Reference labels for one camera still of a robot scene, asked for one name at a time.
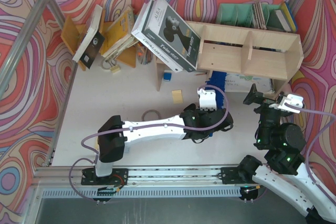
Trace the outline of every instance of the colorful patterned backdrop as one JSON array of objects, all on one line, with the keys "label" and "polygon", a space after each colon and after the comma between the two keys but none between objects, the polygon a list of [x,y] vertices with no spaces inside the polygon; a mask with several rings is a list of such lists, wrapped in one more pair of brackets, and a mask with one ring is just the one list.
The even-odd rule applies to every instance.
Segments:
[{"label": "colorful patterned backdrop", "polygon": [[[0,0],[0,64],[36,0]],[[45,10],[0,101],[0,223],[22,220],[34,170],[46,157],[71,73],[71,55]]]},{"label": "colorful patterned backdrop", "polygon": [[[8,53],[19,28],[35,0],[0,0],[0,63]],[[106,7],[106,21],[115,19],[127,5],[137,12],[148,0],[57,0],[65,15],[77,24],[86,21],[95,4]],[[256,0],[168,0],[188,20],[213,22],[219,3]],[[283,0],[262,0],[278,4]],[[336,112],[335,95],[335,0],[302,0],[297,6],[299,33],[305,50],[301,71],[292,87],[304,96],[307,107]],[[34,169],[45,160],[54,135],[59,108],[68,86],[71,56],[59,37],[60,31],[48,10],[39,22],[30,44],[0,101],[0,223],[21,221],[25,192]],[[311,141],[327,119],[302,114],[295,117]],[[317,173],[336,193],[335,127],[320,139],[311,155]]]},{"label": "colorful patterned backdrop", "polygon": [[[292,89],[304,97],[307,108],[336,114],[336,0],[301,0],[294,10],[305,59]],[[300,113],[294,121],[310,143],[330,118]],[[310,161],[336,194],[336,123],[319,138]]]}]

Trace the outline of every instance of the blue block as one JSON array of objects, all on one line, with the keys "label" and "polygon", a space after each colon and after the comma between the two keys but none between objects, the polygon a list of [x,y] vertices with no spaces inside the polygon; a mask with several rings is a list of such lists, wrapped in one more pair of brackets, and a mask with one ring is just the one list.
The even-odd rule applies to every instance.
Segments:
[{"label": "blue block", "polygon": [[172,79],[172,73],[163,73],[163,80],[170,81]]}]

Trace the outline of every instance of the colorful swirl pattern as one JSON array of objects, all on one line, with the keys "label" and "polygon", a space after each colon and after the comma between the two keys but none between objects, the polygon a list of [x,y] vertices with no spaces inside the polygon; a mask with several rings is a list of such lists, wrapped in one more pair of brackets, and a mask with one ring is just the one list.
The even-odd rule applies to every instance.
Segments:
[{"label": "colorful swirl pattern", "polygon": [[[0,65],[34,1],[0,0]],[[139,11],[148,0],[56,1],[65,15],[70,15],[77,24],[82,24],[90,16],[95,4],[106,8],[105,20],[109,21],[116,19],[128,5],[135,12]],[[187,20],[213,22],[220,3],[248,3],[256,0],[167,1]],[[260,1],[279,4],[283,0]],[[293,79],[292,87],[304,96],[307,107],[336,112],[336,18],[333,6],[335,0],[300,0],[299,6],[295,8],[306,58]],[[59,28],[46,9],[0,101],[0,223],[19,223],[22,220],[33,172],[45,161],[54,135],[71,74],[70,59],[71,55],[60,39]],[[305,130],[308,141],[328,121],[305,114],[296,116],[294,120]],[[335,139],[334,127],[320,139],[311,158],[317,174],[336,192],[336,144],[330,139]]]}]

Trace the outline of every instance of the table surface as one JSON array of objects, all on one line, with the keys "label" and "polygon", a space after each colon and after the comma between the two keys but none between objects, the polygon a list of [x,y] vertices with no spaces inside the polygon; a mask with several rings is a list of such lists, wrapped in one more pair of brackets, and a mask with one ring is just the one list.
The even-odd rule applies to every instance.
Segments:
[{"label": "table surface", "polygon": [[[78,69],[76,73],[52,166],[71,166],[81,157],[93,160],[94,153],[80,142],[113,115],[121,115],[124,121],[141,121],[142,114],[151,109],[159,111],[162,118],[180,114],[190,103],[198,102],[197,88],[206,78],[185,71],[173,73],[172,80],[163,81],[157,92],[153,62],[145,66],[137,62],[134,69],[120,64],[121,71],[112,74],[99,67],[101,59],[96,59],[90,70]],[[173,103],[173,90],[182,90],[183,103]],[[132,145],[115,165],[229,165],[238,164],[247,154],[265,163],[266,151],[253,146],[259,121],[253,108],[257,105],[243,105],[245,93],[226,94],[234,119],[232,130],[216,132],[202,144],[172,139],[141,142]],[[87,143],[94,147],[96,139]],[[91,164],[82,161],[78,165]]]}]

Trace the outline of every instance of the paper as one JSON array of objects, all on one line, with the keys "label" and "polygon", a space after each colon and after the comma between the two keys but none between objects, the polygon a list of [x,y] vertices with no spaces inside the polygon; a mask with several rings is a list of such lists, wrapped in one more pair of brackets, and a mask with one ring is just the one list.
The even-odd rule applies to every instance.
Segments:
[{"label": "paper", "polygon": [[182,90],[173,90],[173,103],[183,103]]}]

